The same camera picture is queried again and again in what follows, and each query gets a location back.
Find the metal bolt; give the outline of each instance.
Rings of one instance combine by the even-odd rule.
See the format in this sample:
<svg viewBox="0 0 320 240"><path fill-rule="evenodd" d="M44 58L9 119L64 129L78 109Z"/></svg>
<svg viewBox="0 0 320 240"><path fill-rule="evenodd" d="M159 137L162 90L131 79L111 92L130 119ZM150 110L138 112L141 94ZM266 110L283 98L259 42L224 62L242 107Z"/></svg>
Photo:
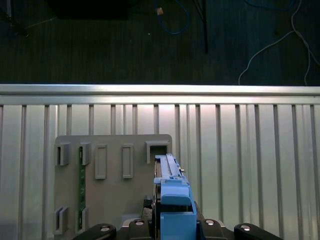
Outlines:
<svg viewBox="0 0 320 240"><path fill-rule="evenodd" d="M138 226L141 226L143 224L144 224L144 221L142 221L142 220L138 220L135 222L135 225L138 225Z"/></svg>
<svg viewBox="0 0 320 240"><path fill-rule="evenodd" d="M215 222L212 221L212 220L207 220L207 221L205 221L205 223L208 224L208 225L210 225L210 226L212 226Z"/></svg>
<svg viewBox="0 0 320 240"><path fill-rule="evenodd" d="M240 228L242 228L245 231L250 231L250 227L247 225L242 225Z"/></svg>
<svg viewBox="0 0 320 240"><path fill-rule="evenodd" d="M110 230L110 228L107 227L107 226L103 226L103 227L101 227L101 229L100 229L101 232L108 232L109 230Z"/></svg>

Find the vertical metal bar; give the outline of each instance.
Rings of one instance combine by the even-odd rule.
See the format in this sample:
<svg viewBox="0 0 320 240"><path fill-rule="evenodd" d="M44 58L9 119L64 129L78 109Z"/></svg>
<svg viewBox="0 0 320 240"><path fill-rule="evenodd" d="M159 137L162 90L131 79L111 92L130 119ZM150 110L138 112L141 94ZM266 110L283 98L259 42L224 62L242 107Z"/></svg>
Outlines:
<svg viewBox="0 0 320 240"><path fill-rule="evenodd" d="M242 138L241 138L241 119L240 119L240 106L235 106L235 131L236 131L236 156L238 167L238 194L239 194L239 222L244 222L244 193L243 193L243 169L242 169Z"/></svg>
<svg viewBox="0 0 320 240"><path fill-rule="evenodd" d="M71 134L89 134L89 105L72 105Z"/></svg>
<svg viewBox="0 0 320 240"><path fill-rule="evenodd" d="M155 133L155 114L153 104L137 106L137 133Z"/></svg>
<svg viewBox="0 0 320 240"><path fill-rule="evenodd" d="M177 157L176 156L175 105L160 104L158 106L158 117L159 117L159 134L169 134L172 137L172 155Z"/></svg>
<svg viewBox="0 0 320 240"><path fill-rule="evenodd" d="M6 12L10 18L13 17L13 5L12 0L6 0Z"/></svg>
<svg viewBox="0 0 320 240"><path fill-rule="evenodd" d="M311 110L309 105L296 106L296 127L303 237L318 240Z"/></svg>
<svg viewBox="0 0 320 240"><path fill-rule="evenodd" d="M10 223L11 227L0 226L0 232L3 239L17 239L22 106L4 105L2 119L5 127L1 136L0 222Z"/></svg>
<svg viewBox="0 0 320 240"><path fill-rule="evenodd" d="M196 106L187 106L187 132L188 132L188 160L189 160L189 182L192 187L193 198L199 202L199 173L198 173L198 153L197 153L197 125L196 125Z"/></svg>
<svg viewBox="0 0 320 240"><path fill-rule="evenodd" d="M24 191L25 191L25 161L26 161L26 106L21 109L21 140L20 140L20 169L18 194L18 233L17 239L24 238Z"/></svg>
<svg viewBox="0 0 320 240"><path fill-rule="evenodd" d="M28 105L25 116L22 239L41 239L45 106Z"/></svg>
<svg viewBox="0 0 320 240"><path fill-rule="evenodd" d="M115 105L115 134L122 135L124 133L125 133L124 106Z"/></svg>
<svg viewBox="0 0 320 240"><path fill-rule="evenodd" d="M58 106L58 136L67 135L67 105Z"/></svg>
<svg viewBox="0 0 320 240"><path fill-rule="evenodd" d="M133 107L124 106L124 134L133 134Z"/></svg>
<svg viewBox="0 0 320 240"><path fill-rule="evenodd" d="M259 105L264 229L278 235L277 164L274 106Z"/></svg>
<svg viewBox="0 0 320 240"><path fill-rule="evenodd" d="M283 194L282 194L282 172L280 161L280 141L279 141L279 120L278 106L273 106L273 122L274 122L274 150L275 150L275 166L276 166L276 191L278 201L278 222L279 222L279 237L284 238L284 217L283 217Z"/></svg>
<svg viewBox="0 0 320 240"><path fill-rule="evenodd" d="M93 109L93 134L110 135L111 105L94 105Z"/></svg>
<svg viewBox="0 0 320 240"><path fill-rule="evenodd" d="M188 116L187 105L179 105L180 126L180 164L185 170L185 176L189 179L189 151L188 151Z"/></svg>
<svg viewBox="0 0 320 240"><path fill-rule="evenodd" d="M220 106L223 217L227 228L239 223L236 106Z"/></svg>
<svg viewBox="0 0 320 240"><path fill-rule="evenodd" d="M53 216L54 212L54 186L55 186L55 142L58 136L58 106L50 105L47 107L46 117L46 138L44 139L46 169L43 168L43 207L42 207L42 219L43 221L44 235L42 239L51 239L53 237Z"/></svg>
<svg viewBox="0 0 320 240"><path fill-rule="evenodd" d="M299 239L296 194L294 127L291 105L277 108L279 131L279 161L282 191L282 219L284 239Z"/></svg>
<svg viewBox="0 0 320 240"><path fill-rule="evenodd" d="M217 121L215 105L200 105L202 214L219 217Z"/></svg>
<svg viewBox="0 0 320 240"><path fill-rule="evenodd" d="M240 105L243 221L259 225L259 187L254 105Z"/></svg>
<svg viewBox="0 0 320 240"><path fill-rule="evenodd" d="M215 106L215 119L216 119L216 155L218 166L218 197L219 197L219 219L224 221L224 188L222 176L222 137L221 137L221 107Z"/></svg>
<svg viewBox="0 0 320 240"><path fill-rule="evenodd" d="M208 22L207 22L207 0L202 0L204 51L208 53Z"/></svg>

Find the rectangular slot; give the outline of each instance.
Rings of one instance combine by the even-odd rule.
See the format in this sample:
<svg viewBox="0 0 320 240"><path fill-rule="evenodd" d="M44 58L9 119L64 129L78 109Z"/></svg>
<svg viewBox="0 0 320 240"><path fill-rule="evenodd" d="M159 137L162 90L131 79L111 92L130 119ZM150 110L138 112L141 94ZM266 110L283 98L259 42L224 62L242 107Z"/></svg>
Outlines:
<svg viewBox="0 0 320 240"><path fill-rule="evenodd" d="M134 145L124 144L122 146L122 178L132 179L134 177Z"/></svg>
<svg viewBox="0 0 320 240"><path fill-rule="evenodd" d="M107 146L97 146L94 160L95 179L107 178Z"/></svg>
<svg viewBox="0 0 320 240"><path fill-rule="evenodd" d="M61 207L54 211L54 234L62 235L68 229L68 208Z"/></svg>
<svg viewBox="0 0 320 240"><path fill-rule="evenodd" d="M69 143L61 143L55 145L55 164L64 166L69 163Z"/></svg>
<svg viewBox="0 0 320 240"><path fill-rule="evenodd" d="M146 163L154 161L156 155L166 155L171 153L171 143L168 141L146 141Z"/></svg>
<svg viewBox="0 0 320 240"><path fill-rule="evenodd" d="M81 149L81 163L82 165L87 165L90 163L91 148L90 143L81 143L78 145Z"/></svg>
<svg viewBox="0 0 320 240"><path fill-rule="evenodd" d="M57 164L61 165L61 147L60 146L57 147L56 157L57 157Z"/></svg>
<svg viewBox="0 0 320 240"><path fill-rule="evenodd" d="M55 212L55 230L58 231L60 229L60 211L62 207Z"/></svg>
<svg viewBox="0 0 320 240"><path fill-rule="evenodd" d="M167 146L151 146L150 159L154 160L156 155L166 155L168 153Z"/></svg>

